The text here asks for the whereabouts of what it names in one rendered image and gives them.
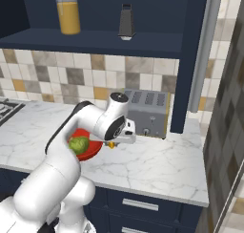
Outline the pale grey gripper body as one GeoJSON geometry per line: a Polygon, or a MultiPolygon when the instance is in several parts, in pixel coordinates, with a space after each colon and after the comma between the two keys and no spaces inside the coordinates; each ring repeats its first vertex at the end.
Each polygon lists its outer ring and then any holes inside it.
{"type": "MultiPolygon", "coordinates": [[[[90,140],[105,142],[104,139],[99,138],[99,137],[95,136],[94,134],[90,134],[90,140]]],[[[118,136],[117,138],[112,139],[112,142],[133,144],[133,143],[135,143],[135,140],[136,140],[136,135],[132,134],[132,135],[118,136]]]]}

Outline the grey toaster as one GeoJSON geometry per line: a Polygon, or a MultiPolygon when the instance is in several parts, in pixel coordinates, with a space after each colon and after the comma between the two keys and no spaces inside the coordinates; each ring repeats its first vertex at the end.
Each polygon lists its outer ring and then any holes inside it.
{"type": "Polygon", "coordinates": [[[125,89],[129,98],[128,119],[139,136],[166,138],[171,94],[168,92],[125,89]]]}

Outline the orange juice bottle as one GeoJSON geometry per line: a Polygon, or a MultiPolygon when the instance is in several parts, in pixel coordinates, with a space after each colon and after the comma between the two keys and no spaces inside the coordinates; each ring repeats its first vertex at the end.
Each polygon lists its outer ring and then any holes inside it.
{"type": "Polygon", "coordinates": [[[61,32],[65,35],[80,33],[77,0],[56,0],[61,32]]]}

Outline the green lettuce salad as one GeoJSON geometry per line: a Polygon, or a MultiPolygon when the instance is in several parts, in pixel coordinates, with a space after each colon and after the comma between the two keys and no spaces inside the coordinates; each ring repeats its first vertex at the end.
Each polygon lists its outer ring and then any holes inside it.
{"type": "Polygon", "coordinates": [[[69,140],[69,148],[73,150],[76,155],[83,154],[89,148],[90,142],[87,137],[76,137],[69,140]]]}

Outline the dark grey cheese grater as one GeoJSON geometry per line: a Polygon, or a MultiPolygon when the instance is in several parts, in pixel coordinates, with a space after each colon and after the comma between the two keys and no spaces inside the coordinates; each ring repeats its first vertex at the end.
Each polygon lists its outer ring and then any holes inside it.
{"type": "Polygon", "coordinates": [[[122,5],[118,36],[124,41],[130,41],[135,36],[131,4],[122,5]]]}

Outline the dark blue drawer front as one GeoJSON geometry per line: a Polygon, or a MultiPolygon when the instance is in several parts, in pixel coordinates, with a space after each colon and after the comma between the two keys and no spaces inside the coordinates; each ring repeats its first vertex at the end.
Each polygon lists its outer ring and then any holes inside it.
{"type": "Polygon", "coordinates": [[[122,226],[149,233],[175,233],[173,226],[110,214],[111,233],[122,233],[122,226]]]}
{"type": "Polygon", "coordinates": [[[116,190],[108,191],[108,206],[112,210],[133,215],[147,220],[156,220],[162,222],[173,222],[177,218],[178,208],[180,204],[175,201],[162,200],[142,195],[137,195],[128,192],[121,192],[116,190]],[[159,205],[158,211],[127,206],[122,204],[123,199],[130,199],[134,201],[143,201],[159,205]]]}

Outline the reflective grey fridge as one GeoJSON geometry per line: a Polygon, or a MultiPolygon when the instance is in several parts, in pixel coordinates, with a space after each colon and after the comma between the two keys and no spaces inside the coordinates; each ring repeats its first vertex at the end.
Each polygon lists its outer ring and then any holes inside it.
{"type": "Polygon", "coordinates": [[[195,233],[218,233],[244,161],[244,0],[240,1],[203,154],[210,203],[202,210],[195,233]]]}

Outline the dark blue cabinet door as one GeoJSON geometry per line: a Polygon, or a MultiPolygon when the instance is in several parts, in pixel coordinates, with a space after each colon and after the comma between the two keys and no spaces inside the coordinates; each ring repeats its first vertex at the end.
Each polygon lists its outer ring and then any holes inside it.
{"type": "Polygon", "coordinates": [[[174,94],[171,133],[182,134],[207,0],[188,0],[182,50],[174,94]]]}

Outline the dark blue open cabinet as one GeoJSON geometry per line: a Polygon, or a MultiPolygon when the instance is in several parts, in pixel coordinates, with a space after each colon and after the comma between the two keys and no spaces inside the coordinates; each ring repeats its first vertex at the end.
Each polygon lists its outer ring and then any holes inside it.
{"type": "Polygon", "coordinates": [[[60,31],[55,0],[0,0],[0,48],[177,58],[186,0],[78,0],[81,33],[60,31]],[[135,36],[119,36],[123,4],[131,4],[135,36]]]}

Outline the black hob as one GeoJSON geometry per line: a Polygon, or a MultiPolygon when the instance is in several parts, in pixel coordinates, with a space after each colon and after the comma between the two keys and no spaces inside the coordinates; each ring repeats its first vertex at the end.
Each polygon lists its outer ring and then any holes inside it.
{"type": "Polygon", "coordinates": [[[24,106],[24,103],[10,101],[8,98],[0,99],[0,126],[18,113],[24,106]]]}

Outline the red salad bowl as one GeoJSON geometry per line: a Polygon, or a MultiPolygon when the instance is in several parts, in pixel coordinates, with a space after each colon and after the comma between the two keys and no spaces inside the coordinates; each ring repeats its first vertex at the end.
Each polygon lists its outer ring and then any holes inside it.
{"type": "Polygon", "coordinates": [[[71,138],[76,138],[76,137],[87,137],[89,139],[89,142],[90,142],[89,148],[86,152],[84,152],[83,154],[80,154],[80,155],[76,155],[80,161],[91,159],[102,148],[103,142],[102,141],[90,140],[90,133],[84,129],[76,129],[74,131],[74,133],[68,139],[68,145],[69,145],[69,140],[71,138]]]}

